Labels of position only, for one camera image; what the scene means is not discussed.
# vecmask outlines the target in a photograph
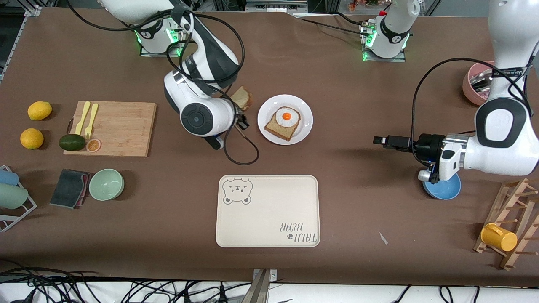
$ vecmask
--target pink bowl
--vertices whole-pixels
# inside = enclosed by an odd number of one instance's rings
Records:
[[[493,61],[485,62],[494,65]],[[483,103],[485,103],[485,101],[487,101],[489,92],[476,93],[475,90],[472,88],[472,85],[470,84],[470,79],[472,79],[475,75],[486,71],[489,68],[490,67],[481,63],[476,63],[472,65],[472,67],[470,67],[470,69],[466,73],[466,76],[464,77],[464,80],[462,81],[462,91],[464,92],[464,95],[471,103],[474,103],[475,105],[481,106]]]

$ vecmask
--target yellow knife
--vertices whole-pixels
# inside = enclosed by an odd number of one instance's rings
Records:
[[[84,102],[84,107],[82,108],[82,116],[80,117],[79,123],[77,123],[77,127],[75,128],[75,133],[77,135],[80,135],[82,132],[82,127],[84,126],[84,120],[86,120],[86,115],[88,114],[88,110],[90,109],[90,102],[86,101]]]

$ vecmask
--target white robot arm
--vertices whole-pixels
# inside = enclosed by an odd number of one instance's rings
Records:
[[[132,25],[142,24],[155,14],[171,10],[178,0],[97,0],[116,19]],[[163,54],[175,42],[174,31],[178,24],[170,18],[160,18],[136,30],[144,49],[153,54]]]
[[[417,0],[393,0],[387,15],[371,21],[376,31],[366,46],[379,57],[395,57],[404,48],[420,10]]]
[[[179,70],[164,78],[165,96],[189,133],[205,138],[214,149],[221,149],[224,142],[220,134],[236,123],[242,129],[248,127],[245,117],[230,100],[211,97],[236,80],[238,59],[183,1],[99,0],[99,3],[117,19],[133,25],[172,10],[172,20],[161,18],[137,30],[148,51],[166,53],[167,47],[175,42],[170,33],[179,28],[191,34],[197,51],[182,62]]]
[[[490,0],[489,30],[496,67],[490,95],[475,114],[476,134],[422,134],[409,137],[375,137],[374,143],[404,152],[414,151],[431,163],[419,179],[436,183],[449,180],[460,168],[486,173],[524,176],[539,161],[539,140],[530,122],[530,108],[520,92],[539,42],[539,2]]]

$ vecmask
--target avocado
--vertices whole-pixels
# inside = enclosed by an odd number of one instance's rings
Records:
[[[58,145],[63,150],[68,150],[70,152],[81,150],[86,145],[86,141],[84,140],[84,137],[81,135],[76,134],[67,134],[60,138],[60,141],[58,142]]]

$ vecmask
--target slice of bread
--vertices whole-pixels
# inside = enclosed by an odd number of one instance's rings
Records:
[[[298,113],[298,111],[296,111],[295,109],[293,108],[290,108],[288,106],[283,106],[283,107],[280,107],[279,109],[281,108],[289,108],[293,111],[295,111],[296,113]],[[290,139],[292,139],[292,135],[294,135],[294,132],[296,131],[296,129],[298,128],[298,125],[300,124],[300,121],[301,121],[301,115],[300,113],[298,113],[298,116],[299,116],[299,119],[298,119],[298,122],[296,124],[294,124],[292,127],[283,127],[283,126],[280,126],[278,123],[277,123],[277,119],[275,118],[275,116],[277,115],[277,112],[279,111],[279,109],[277,109],[277,111],[275,111],[275,113],[273,113],[273,116],[271,117],[271,120],[268,122],[268,124],[266,124],[266,126],[264,127],[265,130],[267,130],[269,133],[283,139],[283,140],[286,140],[286,141],[290,141]]]
[[[253,95],[243,85],[234,93],[234,95],[230,96],[230,99],[232,99],[242,111],[248,110],[253,104]]]

